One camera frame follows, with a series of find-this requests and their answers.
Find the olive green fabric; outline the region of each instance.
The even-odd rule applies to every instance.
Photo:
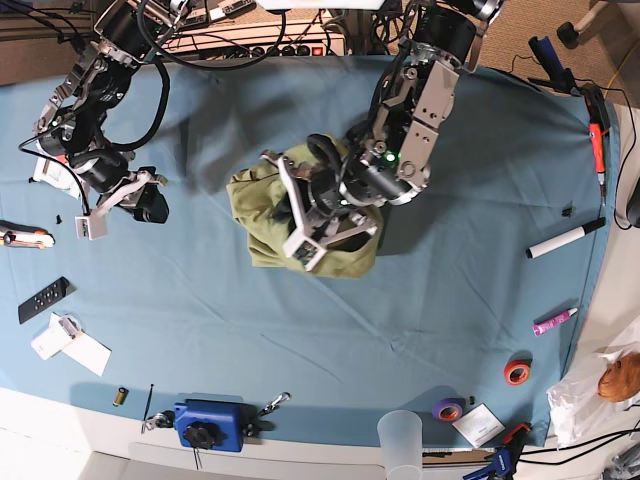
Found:
[[[338,150],[344,149],[335,140],[334,143]],[[306,145],[293,147],[285,155],[295,165],[317,163]],[[227,185],[227,193],[233,218],[247,229],[249,254],[255,267],[286,267],[322,277],[358,278],[367,273],[375,262],[383,226],[377,207],[365,208],[378,225],[378,230],[364,247],[355,252],[329,249],[314,269],[306,272],[300,261],[284,256],[282,245],[289,237],[288,222],[277,222],[272,218],[276,205],[286,194],[278,169],[267,161],[260,161],[249,170],[236,173]]]

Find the plastic cup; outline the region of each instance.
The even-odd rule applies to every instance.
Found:
[[[387,480],[422,478],[422,420],[413,412],[396,410],[378,422],[378,438]]]

